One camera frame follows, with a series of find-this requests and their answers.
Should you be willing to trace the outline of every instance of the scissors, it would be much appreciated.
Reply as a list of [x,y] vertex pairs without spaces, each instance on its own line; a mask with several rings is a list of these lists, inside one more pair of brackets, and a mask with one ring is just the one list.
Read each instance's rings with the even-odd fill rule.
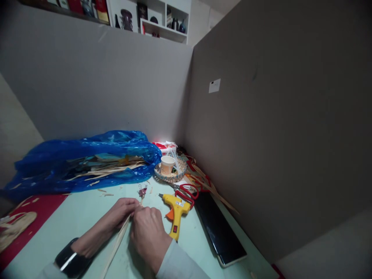
[[[194,185],[192,185],[192,184],[177,185],[177,184],[173,184],[173,183],[168,183],[168,184],[175,191],[175,196],[178,195],[182,199],[184,199],[184,200],[188,201],[189,203],[191,203],[190,209],[192,209],[194,207],[194,204],[195,204],[194,201],[199,197],[199,190]],[[196,196],[194,196],[192,193],[190,193],[190,191],[187,188],[185,188],[185,186],[193,187],[196,190]],[[184,191],[185,193],[187,193],[190,196],[185,195],[180,190]]]

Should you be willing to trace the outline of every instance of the orange trigger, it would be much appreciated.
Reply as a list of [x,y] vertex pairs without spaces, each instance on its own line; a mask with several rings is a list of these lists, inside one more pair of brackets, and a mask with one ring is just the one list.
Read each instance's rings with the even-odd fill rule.
[[165,215],[169,220],[173,221],[174,219],[174,213],[173,209],[171,209],[166,215]]

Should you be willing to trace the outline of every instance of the ceiling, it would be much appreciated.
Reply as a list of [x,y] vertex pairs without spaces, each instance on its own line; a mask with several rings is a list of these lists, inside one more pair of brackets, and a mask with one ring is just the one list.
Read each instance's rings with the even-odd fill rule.
[[226,15],[240,0],[200,0],[212,9]]

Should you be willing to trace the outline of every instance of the hand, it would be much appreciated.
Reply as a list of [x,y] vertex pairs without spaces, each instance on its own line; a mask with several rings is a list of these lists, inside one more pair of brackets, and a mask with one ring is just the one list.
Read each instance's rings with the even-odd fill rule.
[[138,253],[157,274],[172,242],[172,238],[164,230],[162,215],[158,209],[136,208],[131,239]]
[[134,198],[118,199],[90,230],[71,245],[71,249],[78,255],[91,258],[112,236],[115,228],[121,227],[129,214],[134,213],[139,204]]

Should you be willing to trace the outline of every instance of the blue plastic bag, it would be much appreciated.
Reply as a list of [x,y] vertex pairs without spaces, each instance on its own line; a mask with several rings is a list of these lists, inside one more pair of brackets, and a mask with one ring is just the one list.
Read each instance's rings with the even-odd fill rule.
[[[67,160],[108,153],[120,157],[141,156],[148,165],[85,181],[87,176],[72,181],[69,178],[70,165]],[[162,153],[158,147],[148,142],[139,131],[109,131],[105,134],[81,140],[51,140],[34,147],[16,162],[17,174],[4,188],[8,197],[22,201],[31,195],[81,192],[125,183],[148,180],[154,168],[160,163]]]

